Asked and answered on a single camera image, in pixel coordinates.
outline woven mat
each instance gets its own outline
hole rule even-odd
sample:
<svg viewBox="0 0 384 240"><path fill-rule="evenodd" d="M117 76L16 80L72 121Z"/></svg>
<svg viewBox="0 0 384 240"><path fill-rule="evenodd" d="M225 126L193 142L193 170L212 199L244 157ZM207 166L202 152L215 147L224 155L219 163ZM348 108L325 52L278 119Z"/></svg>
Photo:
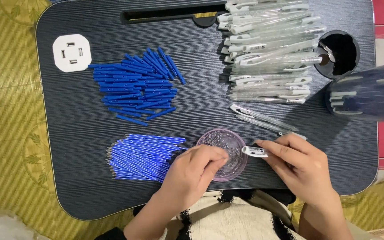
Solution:
<svg viewBox="0 0 384 240"><path fill-rule="evenodd" d="M79 221L59 205L46 133L34 25L51 3L0 0L0 212L53 240L93 239L132 218L127 210ZM345 197L347 218L370 230L384 228L384 199L371 191ZM291 205L297 219L301 203Z"/></svg>

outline slot cutout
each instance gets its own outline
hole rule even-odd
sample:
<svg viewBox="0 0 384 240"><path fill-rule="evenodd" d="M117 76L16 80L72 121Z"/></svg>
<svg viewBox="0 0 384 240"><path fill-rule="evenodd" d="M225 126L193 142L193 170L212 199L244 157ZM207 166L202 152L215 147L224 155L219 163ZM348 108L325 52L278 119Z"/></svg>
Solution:
<svg viewBox="0 0 384 240"><path fill-rule="evenodd" d="M205 17L197 17L195 14L205 14ZM124 24L136 24L160 20L172 20L192 18L195 24L201 27L209 27L216 22L220 14L226 13L224 3L221 4L193 4L181 8L150 8L141 11L129 10L121 13L121 21Z"/></svg>

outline wood grain texture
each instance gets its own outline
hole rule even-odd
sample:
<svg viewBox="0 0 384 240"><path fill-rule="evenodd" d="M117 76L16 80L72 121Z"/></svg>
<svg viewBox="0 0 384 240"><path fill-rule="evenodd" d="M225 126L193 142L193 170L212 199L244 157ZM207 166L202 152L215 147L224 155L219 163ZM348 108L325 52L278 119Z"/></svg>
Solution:
<svg viewBox="0 0 384 240"><path fill-rule="evenodd" d="M221 3L212 0L83 0L57 3L41 16L36 39L48 123L56 192L61 206L81 220L95 220L144 204L159 188L155 182L113 180L106 164L106 148L125 134L153 134L187 139L193 146L213 128L227 128L246 144L276 139L276 134L237 120L228 110L228 72L221 61L221 31L216 24L197 27L192 19L123 25L127 9ZM372 3L370 0L311 0L328 30L344 30L361 49L355 71L375 65ZM149 122L148 127L119 120L100 102L92 70L63 73L54 64L52 43L61 35L79 33L88 39L93 63L120 62L124 53L138 54L161 46L172 56L187 85L178 81L177 110ZM241 103L300 129L300 134L323 150L329 159L334 188L339 194L363 191L378 168L377 124L332 116L324 105L323 88L330 82L315 69L312 95L301 106ZM244 172L209 190L286 188L262 160L249 158Z"/></svg>

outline hand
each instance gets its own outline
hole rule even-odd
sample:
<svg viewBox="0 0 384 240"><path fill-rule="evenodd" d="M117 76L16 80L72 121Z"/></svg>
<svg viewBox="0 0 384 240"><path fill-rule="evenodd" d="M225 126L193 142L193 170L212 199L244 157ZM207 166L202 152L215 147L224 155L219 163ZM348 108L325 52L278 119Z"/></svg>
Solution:
<svg viewBox="0 0 384 240"><path fill-rule="evenodd" d="M272 153L264 160L291 192L307 204L322 208L339 198L331 185L327 155L306 140L287 134L275 142L256 140L255 143Z"/></svg>
<svg viewBox="0 0 384 240"><path fill-rule="evenodd" d="M194 205L205 193L229 155L216 146L198 145L179 155L156 195L179 213Z"/></svg>

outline power socket outlet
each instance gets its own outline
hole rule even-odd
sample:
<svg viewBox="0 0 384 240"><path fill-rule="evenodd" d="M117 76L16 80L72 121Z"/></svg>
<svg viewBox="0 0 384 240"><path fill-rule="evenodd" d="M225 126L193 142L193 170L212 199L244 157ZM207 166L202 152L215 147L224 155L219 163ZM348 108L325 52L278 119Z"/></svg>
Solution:
<svg viewBox="0 0 384 240"><path fill-rule="evenodd" d="M90 43L81 34L64 35L53 43L54 63L65 73L83 71L91 64Z"/></svg>

